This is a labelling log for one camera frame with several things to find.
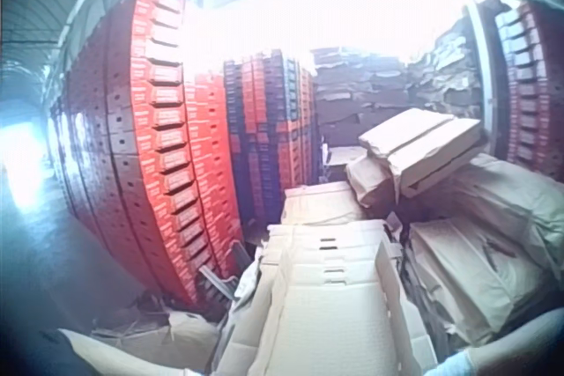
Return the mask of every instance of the floor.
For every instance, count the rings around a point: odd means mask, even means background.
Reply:
[[[143,287],[69,212],[54,176],[32,204],[17,205],[0,180],[2,322],[22,331],[69,328],[88,333],[93,319],[127,306]]]

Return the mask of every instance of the concrete floor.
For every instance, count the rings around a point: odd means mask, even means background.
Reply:
[[[0,307],[3,324],[88,333],[93,319],[127,306],[143,287],[67,210],[56,178],[18,207],[0,181]]]

